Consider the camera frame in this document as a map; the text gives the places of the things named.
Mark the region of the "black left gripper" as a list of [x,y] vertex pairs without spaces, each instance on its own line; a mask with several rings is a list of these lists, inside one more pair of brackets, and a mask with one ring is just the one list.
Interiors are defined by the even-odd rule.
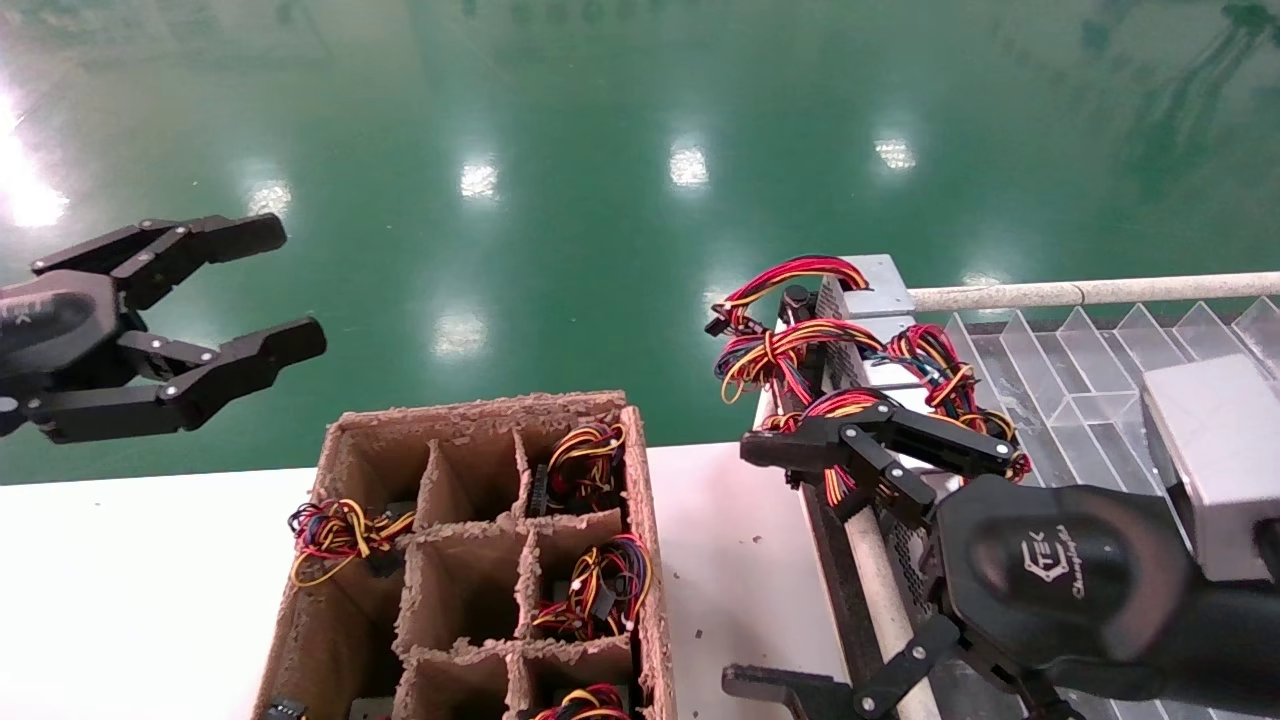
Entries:
[[36,278],[3,288],[1,433],[31,423],[69,445],[196,430],[323,355],[315,318],[206,348],[146,332],[138,313],[201,266],[285,242],[274,213],[146,219],[33,261]]

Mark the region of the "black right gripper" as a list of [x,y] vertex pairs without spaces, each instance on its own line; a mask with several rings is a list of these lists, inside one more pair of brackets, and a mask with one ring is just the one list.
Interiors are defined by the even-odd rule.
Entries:
[[[795,719],[891,719],[954,651],[1014,691],[1029,719],[1080,716],[1052,685],[1085,693],[1167,685],[1158,647],[1202,573],[1165,500],[1096,486],[1015,486],[1000,479],[1015,465],[1011,442],[883,400],[806,413],[791,430],[750,430],[740,457],[804,482],[820,474],[841,523],[873,505],[909,528],[933,521],[940,606],[950,614],[928,620],[861,685],[731,664],[721,675],[726,694],[781,705]],[[902,457],[974,480],[938,503]]]

